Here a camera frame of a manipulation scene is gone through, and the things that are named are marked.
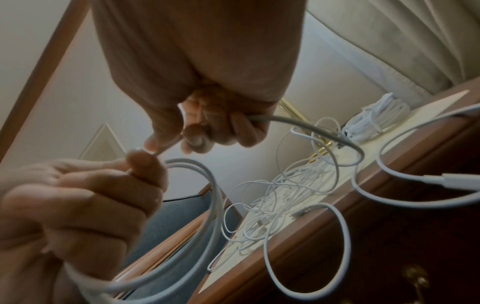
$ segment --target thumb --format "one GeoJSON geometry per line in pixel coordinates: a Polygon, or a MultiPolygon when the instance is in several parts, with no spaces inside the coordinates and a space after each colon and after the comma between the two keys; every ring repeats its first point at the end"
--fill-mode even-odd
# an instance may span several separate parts
{"type": "Polygon", "coordinates": [[[145,141],[145,149],[161,154],[180,141],[184,117],[178,106],[149,109],[146,112],[151,119],[153,134],[145,141]]]}
{"type": "Polygon", "coordinates": [[[62,173],[95,171],[102,169],[114,169],[119,171],[127,171],[130,167],[124,158],[112,161],[87,161],[78,159],[61,159],[54,161],[55,169],[62,173]]]}

